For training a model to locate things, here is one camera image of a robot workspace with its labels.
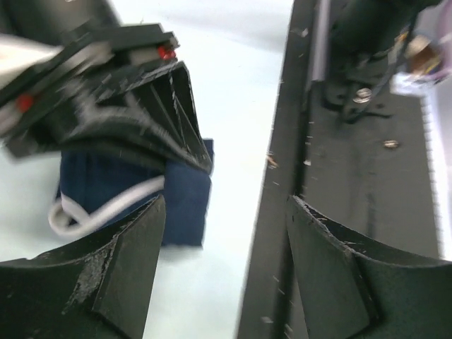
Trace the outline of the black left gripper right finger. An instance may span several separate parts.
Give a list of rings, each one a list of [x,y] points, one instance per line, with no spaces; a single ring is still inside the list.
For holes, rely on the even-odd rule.
[[[310,338],[450,338],[451,263],[370,239],[292,196],[287,228]]]

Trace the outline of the navy underwear with white trim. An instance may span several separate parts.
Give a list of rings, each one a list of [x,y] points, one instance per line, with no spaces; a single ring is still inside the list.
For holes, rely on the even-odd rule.
[[[60,237],[84,237],[162,195],[166,205],[162,245],[203,244],[209,173],[172,160],[161,172],[99,153],[66,151],[59,174],[48,221]]]

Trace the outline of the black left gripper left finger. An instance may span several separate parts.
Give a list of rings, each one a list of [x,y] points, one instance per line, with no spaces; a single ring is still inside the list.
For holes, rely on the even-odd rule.
[[[165,227],[154,198],[32,259],[1,263],[2,338],[142,338]]]

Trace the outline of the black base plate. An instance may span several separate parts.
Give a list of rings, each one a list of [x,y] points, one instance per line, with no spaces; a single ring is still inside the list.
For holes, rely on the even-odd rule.
[[[238,338],[310,338],[287,228],[296,196],[382,244],[446,260],[422,101],[390,79],[433,1],[295,1]]]

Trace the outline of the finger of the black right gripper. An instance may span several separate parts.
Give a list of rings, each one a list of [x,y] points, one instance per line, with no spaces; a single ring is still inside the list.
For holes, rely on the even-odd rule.
[[[177,62],[63,79],[56,93],[73,117],[62,115],[57,143],[159,170],[174,160],[209,173],[213,161],[196,125],[191,88],[176,84],[176,73],[185,70]]]

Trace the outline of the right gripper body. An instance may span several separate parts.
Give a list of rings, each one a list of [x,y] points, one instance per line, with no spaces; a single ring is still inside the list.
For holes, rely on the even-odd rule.
[[[73,109],[61,101],[56,86],[63,79],[116,71],[126,66],[158,69],[178,61],[179,42],[158,25],[74,30],[69,41],[50,49],[8,38],[4,50],[22,49],[25,61],[8,60],[1,77],[1,141],[12,155],[62,150],[56,132],[62,115]]]

